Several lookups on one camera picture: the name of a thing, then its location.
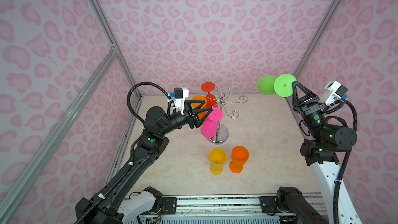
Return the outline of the green wine glass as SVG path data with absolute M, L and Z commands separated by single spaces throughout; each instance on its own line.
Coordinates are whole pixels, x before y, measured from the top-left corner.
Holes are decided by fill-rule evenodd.
M 280 76 L 264 75 L 257 81 L 257 91 L 264 95 L 278 95 L 280 97 L 289 97 L 293 95 L 293 83 L 296 78 L 291 74 L 282 74 Z

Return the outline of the yellow wine glass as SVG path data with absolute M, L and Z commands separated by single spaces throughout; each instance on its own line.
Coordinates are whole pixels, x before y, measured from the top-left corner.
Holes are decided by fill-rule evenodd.
M 223 172 L 223 166 L 227 161 L 227 154 L 223 149 L 214 148 L 209 153 L 210 166 L 209 170 L 214 175 L 219 175 Z

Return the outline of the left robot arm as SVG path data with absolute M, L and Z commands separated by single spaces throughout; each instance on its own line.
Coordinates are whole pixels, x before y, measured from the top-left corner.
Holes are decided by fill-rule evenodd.
M 170 142 L 167 134 L 185 125 L 192 129 L 202 126 L 214 110 L 203 108 L 204 104 L 204 101 L 187 100 L 184 113 L 176 112 L 172 117 L 160 106 L 150 108 L 144 120 L 144 130 L 132 145 L 128 161 L 91 199 L 82 198 L 76 204 L 76 223 L 123 224 L 143 213 L 160 211 L 162 194 L 152 187 L 130 199 L 126 206 L 122 202 L 142 174 L 165 151 Z

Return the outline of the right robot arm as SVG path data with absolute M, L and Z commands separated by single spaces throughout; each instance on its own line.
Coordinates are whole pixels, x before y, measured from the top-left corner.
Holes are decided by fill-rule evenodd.
M 262 213 L 283 218 L 287 224 L 360 224 L 362 221 L 343 182 L 344 173 L 357 142 L 358 115 L 347 100 L 348 89 L 337 81 L 325 86 L 318 96 L 290 74 L 263 76 L 257 82 L 261 94 L 290 97 L 292 109 L 301 115 L 300 127 L 307 127 L 300 149 L 313 173 L 324 200 L 327 217 L 323 217 L 294 187 L 280 187 L 274 200 L 260 197 Z

